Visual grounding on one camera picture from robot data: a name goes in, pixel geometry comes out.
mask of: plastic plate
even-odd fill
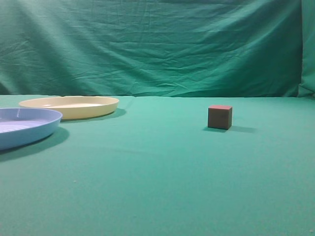
[[[62,118],[57,111],[0,108],[0,150],[33,143],[51,135]]]
[[[118,102],[119,100],[113,97],[65,96],[26,100],[19,105],[59,111],[63,114],[63,119],[82,119],[112,113],[117,109]]]

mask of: green backdrop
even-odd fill
[[[0,94],[296,96],[301,18],[299,0],[2,0]]]
[[[300,96],[315,93],[315,1],[303,0],[303,73]]]

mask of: red top face of cube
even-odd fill
[[[230,110],[232,107],[231,106],[223,106],[223,105],[212,105],[209,108],[212,109],[223,109],[223,110]]]

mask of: wooden block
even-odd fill
[[[232,107],[213,105],[208,108],[208,127],[229,129],[232,125]]]

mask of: green table surface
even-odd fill
[[[0,107],[38,97],[2,95]],[[315,230],[315,101],[117,98],[111,115],[0,152],[1,236]],[[233,106],[229,130],[206,127],[213,104]]]

